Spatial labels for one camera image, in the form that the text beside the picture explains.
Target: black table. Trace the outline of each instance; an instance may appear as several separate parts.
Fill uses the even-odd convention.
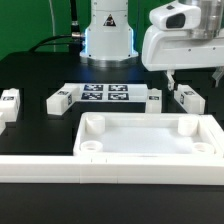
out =
[[[206,99],[206,114],[224,127],[223,82],[213,88],[214,69],[177,71],[177,83]],[[120,69],[88,67],[78,54],[13,53],[0,62],[0,94],[17,88],[18,120],[0,136],[1,155],[71,155],[84,112],[139,112],[144,103],[76,102],[63,116],[46,113],[46,99],[64,83],[147,84],[163,90],[163,112],[183,112],[167,90],[163,72],[139,62]],[[108,184],[0,184],[0,223],[223,223],[224,187]]]

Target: green background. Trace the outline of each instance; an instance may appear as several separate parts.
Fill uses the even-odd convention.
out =
[[[149,11],[171,2],[170,0],[140,0],[137,50],[141,52],[142,41],[149,27]],[[56,34],[70,34],[71,13],[69,0],[52,0],[55,14]],[[81,30],[90,23],[90,0],[77,0],[78,20]],[[137,0],[129,0],[130,26],[137,23]],[[48,0],[0,0],[0,59],[17,51],[27,51],[39,41],[53,36],[51,11]],[[42,47],[41,51],[53,51]],[[56,51],[66,51],[57,47]]]

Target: qr code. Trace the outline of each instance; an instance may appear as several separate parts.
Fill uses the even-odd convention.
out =
[[[192,92],[192,91],[187,91],[187,92],[184,92],[186,95],[188,95],[188,96],[192,96],[192,95],[195,95],[195,93],[194,92]]]
[[[129,100],[127,93],[109,93],[108,100]]]
[[[127,92],[128,91],[128,86],[127,85],[109,85],[109,91],[116,91],[116,92],[120,92],[120,91],[124,91]]]
[[[69,92],[65,92],[65,91],[60,91],[58,92],[58,95],[62,95],[62,96],[65,96],[67,95]]]
[[[102,100],[103,93],[83,93],[82,100]]]
[[[103,85],[85,85],[84,91],[103,91]]]
[[[149,100],[159,100],[159,97],[158,96],[150,96]]]
[[[10,101],[10,100],[14,100],[14,96],[5,96],[3,97],[3,101]]]
[[[68,96],[68,106],[72,104],[72,95],[69,95]]]

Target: white tray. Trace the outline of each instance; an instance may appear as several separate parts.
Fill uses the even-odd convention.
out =
[[[191,115],[102,113],[105,130],[101,123],[89,134],[91,114],[81,118],[74,156],[0,156],[0,182],[224,185],[224,133],[212,116],[194,115],[197,133],[186,137],[178,120]],[[80,150],[89,140],[103,149]],[[192,153],[197,141],[212,145],[213,154]]]
[[[212,134],[214,127],[206,123],[206,120],[212,119],[211,116],[193,115],[198,119],[197,132],[193,136],[183,136],[178,133],[180,117],[191,118],[192,115],[85,113],[80,121],[74,154],[107,158],[111,156],[181,156],[189,159],[198,158],[198,156],[223,157],[223,147],[219,145],[219,139]],[[99,134],[97,130],[100,129],[100,118],[104,119],[104,127],[102,133]],[[89,119],[93,119],[91,125],[92,128],[94,125],[96,126],[96,133],[88,132]],[[212,145],[215,150],[214,154],[207,154],[205,151],[204,153],[195,153],[195,150],[192,149],[198,142]],[[89,150],[88,147],[83,147],[84,151],[82,151],[82,146],[85,143],[87,146],[90,144],[91,147]],[[97,149],[99,144],[102,144],[102,150]]]

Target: small white block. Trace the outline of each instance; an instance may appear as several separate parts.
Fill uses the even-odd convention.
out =
[[[190,114],[204,114],[205,100],[188,85],[178,85],[174,99]]]
[[[79,94],[78,86],[62,87],[59,91],[47,99],[47,113],[54,115],[62,115],[74,103]]]
[[[0,135],[5,130],[4,114],[0,112]]]
[[[15,122],[20,107],[20,95],[18,89],[4,90],[0,99],[0,112],[4,113],[6,122]]]
[[[158,89],[148,90],[147,101],[145,105],[146,113],[162,112],[162,91]]]

